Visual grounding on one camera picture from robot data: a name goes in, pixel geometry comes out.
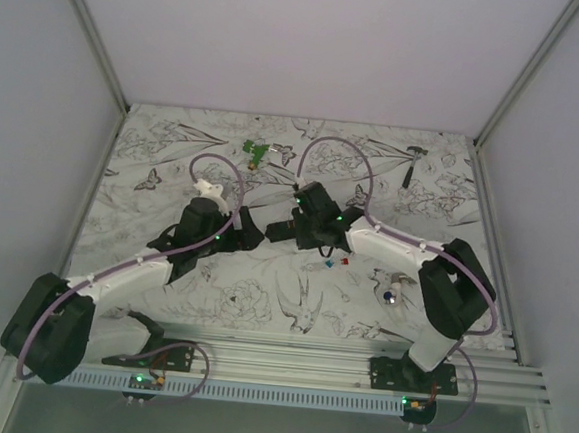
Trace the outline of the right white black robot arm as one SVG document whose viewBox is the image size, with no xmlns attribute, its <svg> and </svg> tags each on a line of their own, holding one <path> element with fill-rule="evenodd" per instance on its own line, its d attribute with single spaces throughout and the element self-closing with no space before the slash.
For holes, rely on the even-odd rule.
<svg viewBox="0 0 579 433">
<path fill-rule="evenodd" d="M 294 198 L 297 243 L 376 259 L 419 285 L 427 321 L 401 366 L 408 389 L 432 385 L 436 369 L 483 314 L 491 314 L 491 325 L 497 325 L 494 288 L 467 242 L 429 242 L 381 225 L 366 208 L 342 210 L 316 181 L 296 186 Z"/>
</svg>

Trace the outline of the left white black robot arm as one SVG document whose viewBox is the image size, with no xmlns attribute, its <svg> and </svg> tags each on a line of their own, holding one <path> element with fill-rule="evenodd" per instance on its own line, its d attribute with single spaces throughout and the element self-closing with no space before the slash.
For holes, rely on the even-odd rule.
<svg viewBox="0 0 579 433">
<path fill-rule="evenodd" d="M 164 333 L 145 314 L 127 309 L 132 297 L 165 287 L 216 253 L 254 250 L 264 239 L 247 207 L 234 223 L 209 198 L 196 197 L 180 221 L 140 253 L 98 274 L 39 276 L 0 336 L 1 347 L 47 384 L 83 362 L 128 355 L 147 368 L 160 361 Z"/>
</svg>

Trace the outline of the black fuse box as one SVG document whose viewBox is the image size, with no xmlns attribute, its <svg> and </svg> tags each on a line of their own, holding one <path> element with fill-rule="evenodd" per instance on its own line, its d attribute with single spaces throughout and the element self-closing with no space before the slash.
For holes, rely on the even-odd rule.
<svg viewBox="0 0 579 433">
<path fill-rule="evenodd" d="M 265 237 L 271 243 L 293 240 L 296 238 L 295 223 L 290 220 L 271 223 L 265 229 Z"/>
</svg>

